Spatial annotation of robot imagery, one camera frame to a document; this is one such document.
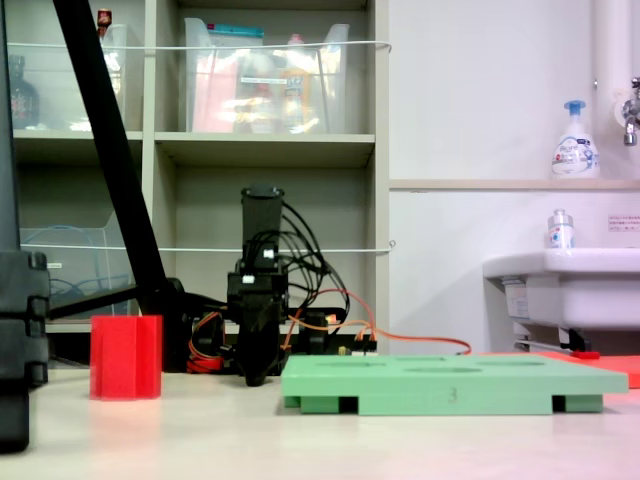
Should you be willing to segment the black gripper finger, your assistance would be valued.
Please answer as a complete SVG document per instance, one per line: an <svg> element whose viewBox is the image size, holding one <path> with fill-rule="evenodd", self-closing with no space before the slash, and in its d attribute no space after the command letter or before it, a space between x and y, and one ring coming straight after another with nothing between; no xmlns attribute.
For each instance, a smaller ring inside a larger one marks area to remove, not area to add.
<svg viewBox="0 0 640 480"><path fill-rule="evenodd" d="M244 310L239 323L237 364L249 387L264 384L279 358L279 324L257 311Z"/></svg>

